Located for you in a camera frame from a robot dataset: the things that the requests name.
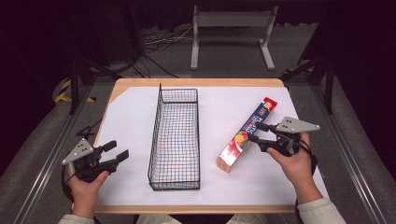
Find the white paper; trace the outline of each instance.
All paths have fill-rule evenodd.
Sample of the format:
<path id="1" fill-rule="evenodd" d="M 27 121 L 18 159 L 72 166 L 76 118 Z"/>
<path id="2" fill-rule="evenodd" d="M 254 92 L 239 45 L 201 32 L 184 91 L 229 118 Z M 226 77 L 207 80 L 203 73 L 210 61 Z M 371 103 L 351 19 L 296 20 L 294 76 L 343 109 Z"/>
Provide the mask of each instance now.
<path id="1" fill-rule="evenodd" d="M 102 161 L 114 159 L 129 149 L 130 157 L 120 163 L 101 187 L 98 205 L 292 205 L 294 188 L 277 164 L 256 144 L 250 144 L 227 174 L 216 158 L 227 146 L 264 97 L 278 102 L 267 119 L 278 124 L 285 116 L 298 118 L 286 88 L 197 87 L 201 150 L 199 190 L 154 191 L 148 169 L 158 88 L 132 87 L 107 108 L 97 146 L 116 140 L 118 146 L 103 153 Z M 274 140 L 271 133 L 259 132 Z M 317 170 L 315 182 L 328 197 Z"/>

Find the red box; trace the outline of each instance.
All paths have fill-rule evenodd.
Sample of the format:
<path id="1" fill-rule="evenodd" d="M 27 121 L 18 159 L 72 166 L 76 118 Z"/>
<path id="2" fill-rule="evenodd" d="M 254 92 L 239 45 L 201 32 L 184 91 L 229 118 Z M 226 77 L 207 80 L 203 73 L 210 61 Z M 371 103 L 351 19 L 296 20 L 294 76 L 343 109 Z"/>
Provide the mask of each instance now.
<path id="1" fill-rule="evenodd" d="M 275 109 L 277 102 L 265 97 L 259 106 L 254 110 L 245 124 L 239 129 L 238 133 L 231 139 L 226 148 L 219 154 L 216 165 L 223 171 L 230 173 L 236 160 L 249 145 L 248 134 L 257 132 L 256 122 L 265 122 Z"/>

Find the metal mesh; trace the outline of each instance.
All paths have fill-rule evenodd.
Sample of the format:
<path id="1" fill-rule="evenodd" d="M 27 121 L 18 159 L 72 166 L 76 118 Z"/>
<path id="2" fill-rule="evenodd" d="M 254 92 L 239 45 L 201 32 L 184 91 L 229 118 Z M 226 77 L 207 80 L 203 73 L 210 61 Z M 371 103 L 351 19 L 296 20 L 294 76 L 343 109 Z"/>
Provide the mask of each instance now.
<path id="1" fill-rule="evenodd" d="M 196 89 L 160 86 L 148 180 L 154 190 L 200 188 Z"/>

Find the white sleeve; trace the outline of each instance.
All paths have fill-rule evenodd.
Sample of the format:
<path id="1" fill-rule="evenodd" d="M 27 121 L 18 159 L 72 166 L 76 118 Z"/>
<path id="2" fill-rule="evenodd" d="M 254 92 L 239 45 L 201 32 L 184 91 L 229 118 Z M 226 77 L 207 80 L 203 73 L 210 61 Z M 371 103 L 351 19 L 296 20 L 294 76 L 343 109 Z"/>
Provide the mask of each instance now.
<path id="1" fill-rule="evenodd" d="M 93 219 L 78 217 L 74 215 L 64 215 L 58 224 L 94 224 Z"/>
<path id="2" fill-rule="evenodd" d="M 345 224 L 335 205 L 328 198 L 322 198 L 297 206 L 304 224 Z"/>

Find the person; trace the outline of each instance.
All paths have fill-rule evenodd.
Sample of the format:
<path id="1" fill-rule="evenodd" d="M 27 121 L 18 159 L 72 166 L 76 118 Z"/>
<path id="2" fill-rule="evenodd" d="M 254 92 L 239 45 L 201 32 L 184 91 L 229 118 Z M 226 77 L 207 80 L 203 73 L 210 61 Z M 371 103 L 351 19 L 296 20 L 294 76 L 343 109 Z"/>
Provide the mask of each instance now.
<path id="1" fill-rule="evenodd" d="M 308 133 L 300 133 L 300 139 L 309 146 Z M 280 164 L 286 178 L 294 186 L 299 204 L 297 207 L 304 224 L 346 223 L 330 199 L 324 198 L 318 190 L 311 173 L 310 155 L 306 151 L 299 150 L 292 157 L 285 157 L 273 148 L 268 148 L 267 152 Z M 59 224 L 93 224 L 99 188 L 106 181 L 108 175 L 109 173 L 104 171 L 91 183 L 81 181 L 76 176 L 71 177 L 69 185 L 75 199 L 73 212 L 71 215 L 64 215 Z M 251 215 L 251 217 L 235 215 L 228 223 L 249 223 L 244 221 L 248 219 L 256 220 L 255 223 L 257 220 L 265 223 L 264 218 L 260 216 Z M 142 217 L 142 219 L 144 218 L 147 222 L 141 220 L 141 223 L 152 223 L 148 219 L 153 217 Z M 168 215 L 158 215 L 154 219 L 157 220 L 157 223 L 179 223 Z"/>

